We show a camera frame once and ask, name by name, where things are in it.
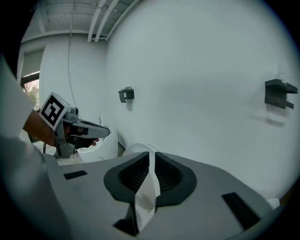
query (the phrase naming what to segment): white wall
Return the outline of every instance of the white wall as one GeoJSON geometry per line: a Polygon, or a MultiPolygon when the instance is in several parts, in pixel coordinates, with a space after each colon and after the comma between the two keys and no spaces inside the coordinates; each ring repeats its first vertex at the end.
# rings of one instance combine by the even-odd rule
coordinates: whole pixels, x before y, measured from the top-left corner
{"type": "Polygon", "coordinates": [[[40,73],[41,104],[53,91],[69,104],[76,105],[82,119],[99,123],[99,116],[106,107],[106,42],[88,43],[87,35],[72,34],[69,52],[71,89],[69,41],[69,35],[56,35],[45,48],[40,73]]]}
{"type": "Polygon", "coordinates": [[[119,141],[221,167],[266,198],[299,174],[300,95],[295,109],[264,103],[264,82],[300,87],[297,49],[259,3],[146,0],[109,41],[107,82],[119,141]],[[133,103],[118,91],[131,86],[133,103]]]}

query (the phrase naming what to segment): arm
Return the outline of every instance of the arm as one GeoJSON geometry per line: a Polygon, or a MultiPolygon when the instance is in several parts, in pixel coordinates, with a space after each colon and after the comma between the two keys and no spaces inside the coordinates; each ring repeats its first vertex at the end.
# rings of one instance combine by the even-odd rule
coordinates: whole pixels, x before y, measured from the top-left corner
{"type": "Polygon", "coordinates": [[[32,110],[23,129],[30,135],[35,136],[38,140],[55,147],[56,141],[52,129],[44,122],[36,111],[32,110]]]}

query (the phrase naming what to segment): black slot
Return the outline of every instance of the black slot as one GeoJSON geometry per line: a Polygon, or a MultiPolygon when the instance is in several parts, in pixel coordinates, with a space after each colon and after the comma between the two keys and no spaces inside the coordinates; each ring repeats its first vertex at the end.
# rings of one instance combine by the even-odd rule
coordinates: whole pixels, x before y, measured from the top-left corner
{"type": "Polygon", "coordinates": [[[139,229],[137,227],[135,215],[135,205],[130,204],[126,217],[116,222],[113,226],[132,236],[136,236],[139,233],[139,229]]]}
{"type": "Polygon", "coordinates": [[[70,173],[66,173],[64,174],[66,180],[72,179],[72,178],[78,178],[81,176],[86,175],[87,173],[85,171],[77,171],[77,172],[70,172],[70,173]]]}
{"type": "Polygon", "coordinates": [[[236,216],[244,230],[259,222],[260,218],[244,203],[236,193],[222,195],[233,214],[236,216]]]}
{"type": "Polygon", "coordinates": [[[61,156],[60,144],[58,142],[56,143],[56,151],[57,151],[57,155],[61,156]]]}

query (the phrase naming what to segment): black wall mount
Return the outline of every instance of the black wall mount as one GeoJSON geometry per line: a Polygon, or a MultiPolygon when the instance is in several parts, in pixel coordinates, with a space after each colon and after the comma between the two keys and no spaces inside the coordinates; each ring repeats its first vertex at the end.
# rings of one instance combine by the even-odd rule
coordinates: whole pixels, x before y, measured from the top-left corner
{"type": "Polygon", "coordinates": [[[131,87],[126,87],[125,89],[122,89],[121,91],[119,91],[119,97],[120,97],[120,101],[122,103],[125,103],[126,99],[134,99],[135,98],[135,92],[131,87]]]}
{"type": "Polygon", "coordinates": [[[285,109],[289,107],[294,109],[294,104],[286,100],[287,93],[297,94],[298,89],[289,83],[283,83],[279,79],[273,79],[265,82],[265,98],[264,102],[276,107],[285,109]]]}

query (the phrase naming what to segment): ceiling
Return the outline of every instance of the ceiling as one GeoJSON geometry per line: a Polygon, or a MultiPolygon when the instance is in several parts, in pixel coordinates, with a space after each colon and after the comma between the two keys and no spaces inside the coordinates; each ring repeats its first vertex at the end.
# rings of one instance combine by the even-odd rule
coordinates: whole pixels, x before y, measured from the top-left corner
{"type": "Polygon", "coordinates": [[[22,42],[53,34],[70,33],[70,30],[72,33],[87,34],[87,39],[90,33],[89,41],[91,41],[94,40],[101,22],[103,28],[98,34],[99,39],[108,40],[118,20],[120,21],[139,2],[139,0],[40,0],[22,42]],[[107,20],[104,18],[106,12],[109,12],[106,14],[109,15],[107,20]],[[94,29],[91,28],[93,18],[96,21],[94,29]]]}

